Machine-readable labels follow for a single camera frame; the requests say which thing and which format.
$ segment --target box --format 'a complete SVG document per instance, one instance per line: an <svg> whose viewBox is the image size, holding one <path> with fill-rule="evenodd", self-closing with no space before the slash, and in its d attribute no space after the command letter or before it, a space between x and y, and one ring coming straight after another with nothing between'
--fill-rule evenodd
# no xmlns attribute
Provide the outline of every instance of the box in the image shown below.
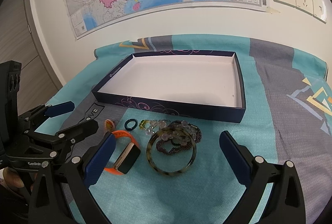
<svg viewBox="0 0 332 224"><path fill-rule="evenodd" d="M235 52L134 53L92 90L97 101L135 109L240 123L245 95Z"/></svg>

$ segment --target white wall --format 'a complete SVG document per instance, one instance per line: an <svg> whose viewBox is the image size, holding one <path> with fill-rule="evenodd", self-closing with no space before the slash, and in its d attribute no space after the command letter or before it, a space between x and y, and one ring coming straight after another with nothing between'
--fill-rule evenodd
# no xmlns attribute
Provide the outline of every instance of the white wall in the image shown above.
<svg viewBox="0 0 332 224"><path fill-rule="evenodd" d="M119 22L79 40L75 40L64 0L31 0L31 7L41 43L65 84L95 59L93 51L98 47L171 34L208 33L263 39L314 54L332 67L332 3L324 1L327 24L271 0L271 7L280 13L224 7L168 10ZM332 75L328 82L332 85Z"/></svg>

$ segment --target blue gripper pad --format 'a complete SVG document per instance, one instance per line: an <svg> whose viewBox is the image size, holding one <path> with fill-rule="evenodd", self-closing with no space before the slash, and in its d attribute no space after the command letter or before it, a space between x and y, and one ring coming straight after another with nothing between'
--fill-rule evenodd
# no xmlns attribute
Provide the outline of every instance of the blue gripper pad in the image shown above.
<svg viewBox="0 0 332 224"><path fill-rule="evenodd" d="M83 182L87 188L97 183L102 174L107 162L112 156L117 140L113 134L99 145L99 149L92 156L90 162L85 166Z"/></svg>
<svg viewBox="0 0 332 224"><path fill-rule="evenodd" d="M44 114L48 117L56 117L64 113L72 112L74 109L75 104L71 101L68 101L49 107Z"/></svg>
<svg viewBox="0 0 332 224"><path fill-rule="evenodd" d="M247 188L251 184L251 167L239 150L239 145L228 131L223 131L219 137L219 145L238 182Z"/></svg>

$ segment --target watch face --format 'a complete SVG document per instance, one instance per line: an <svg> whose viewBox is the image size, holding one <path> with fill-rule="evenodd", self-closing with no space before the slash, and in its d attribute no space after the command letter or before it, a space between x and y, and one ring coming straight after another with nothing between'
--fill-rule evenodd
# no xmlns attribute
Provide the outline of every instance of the watch face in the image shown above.
<svg viewBox="0 0 332 224"><path fill-rule="evenodd" d="M140 149L134 143L129 143L115 162L114 167L123 174L128 173L140 153Z"/></svg>

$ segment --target smartwatch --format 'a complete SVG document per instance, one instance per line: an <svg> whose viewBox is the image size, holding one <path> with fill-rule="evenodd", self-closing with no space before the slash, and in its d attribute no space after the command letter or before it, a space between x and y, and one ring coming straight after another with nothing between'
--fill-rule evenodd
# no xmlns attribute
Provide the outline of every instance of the smartwatch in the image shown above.
<svg viewBox="0 0 332 224"><path fill-rule="evenodd" d="M130 168L134 165L137 160L141 150L139 149L139 144L135 138L125 130L115 130L112 132L116 139L121 137L130 138L131 142L126 146L122 151L120 156L114 162L112 168L104 168L105 171L115 174L115 175L124 175L129 172Z"/></svg>

